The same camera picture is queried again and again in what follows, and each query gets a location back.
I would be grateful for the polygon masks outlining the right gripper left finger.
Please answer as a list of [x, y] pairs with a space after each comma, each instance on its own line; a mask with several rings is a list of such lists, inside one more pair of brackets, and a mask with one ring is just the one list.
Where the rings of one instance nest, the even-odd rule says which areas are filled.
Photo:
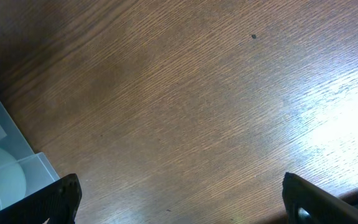
[[76, 174], [68, 174], [0, 210], [0, 224], [74, 224], [82, 198]]

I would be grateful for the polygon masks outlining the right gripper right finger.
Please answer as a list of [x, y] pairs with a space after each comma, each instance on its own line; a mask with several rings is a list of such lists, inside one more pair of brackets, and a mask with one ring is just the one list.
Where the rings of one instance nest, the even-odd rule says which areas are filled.
[[289, 224], [358, 224], [357, 208], [299, 175], [287, 172], [282, 185], [282, 198]]

